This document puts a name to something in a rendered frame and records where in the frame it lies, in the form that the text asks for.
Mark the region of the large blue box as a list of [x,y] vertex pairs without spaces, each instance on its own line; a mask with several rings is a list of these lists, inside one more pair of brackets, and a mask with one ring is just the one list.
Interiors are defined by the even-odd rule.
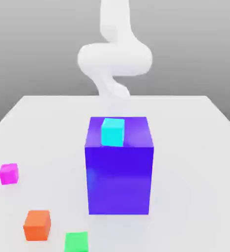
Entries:
[[149,213],[154,144],[146,117],[125,117],[122,147],[101,144],[104,117],[91,117],[85,160],[91,215]]

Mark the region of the small orange cube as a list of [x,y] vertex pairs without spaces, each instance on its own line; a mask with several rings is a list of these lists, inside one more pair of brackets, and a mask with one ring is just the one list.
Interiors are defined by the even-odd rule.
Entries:
[[47,241],[51,228],[48,210],[29,210],[23,225],[27,241]]

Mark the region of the small magenta cube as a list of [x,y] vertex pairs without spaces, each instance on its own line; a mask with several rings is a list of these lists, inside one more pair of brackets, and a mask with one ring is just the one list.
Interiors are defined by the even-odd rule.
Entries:
[[3,164],[0,167],[0,181],[2,185],[16,184],[19,180],[19,170],[16,163]]

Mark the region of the small green cube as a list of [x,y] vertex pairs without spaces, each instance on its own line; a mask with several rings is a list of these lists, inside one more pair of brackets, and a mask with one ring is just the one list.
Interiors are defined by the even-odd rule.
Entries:
[[87,232],[66,233],[64,252],[88,252]]

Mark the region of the small cyan cube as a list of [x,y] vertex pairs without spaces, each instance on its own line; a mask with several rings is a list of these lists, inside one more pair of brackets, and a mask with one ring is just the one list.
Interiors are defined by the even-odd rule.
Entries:
[[101,126],[103,146],[122,147],[125,135],[125,120],[105,118]]

